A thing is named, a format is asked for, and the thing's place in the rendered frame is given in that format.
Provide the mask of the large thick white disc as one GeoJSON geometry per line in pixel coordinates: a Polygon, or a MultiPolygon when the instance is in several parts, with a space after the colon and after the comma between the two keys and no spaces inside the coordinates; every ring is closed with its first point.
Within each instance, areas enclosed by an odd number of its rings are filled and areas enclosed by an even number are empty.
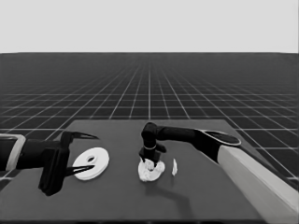
{"type": "Polygon", "coordinates": [[[109,155],[102,147],[93,147],[85,150],[75,159],[73,166],[92,166],[92,169],[79,172],[75,177],[82,181],[92,180],[102,174],[109,164],[109,155]]]}

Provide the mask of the white round carrier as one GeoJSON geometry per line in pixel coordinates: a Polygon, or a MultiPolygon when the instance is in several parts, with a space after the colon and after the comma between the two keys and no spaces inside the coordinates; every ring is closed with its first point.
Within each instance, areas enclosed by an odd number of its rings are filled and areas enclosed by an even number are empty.
{"type": "Polygon", "coordinates": [[[145,171],[151,172],[151,181],[149,181],[149,182],[157,180],[162,175],[162,174],[155,173],[154,169],[153,170],[147,169],[145,166],[145,163],[143,161],[139,162],[137,171],[138,171],[138,176],[139,176],[139,173],[141,173],[141,172],[145,172],[145,171]]]}

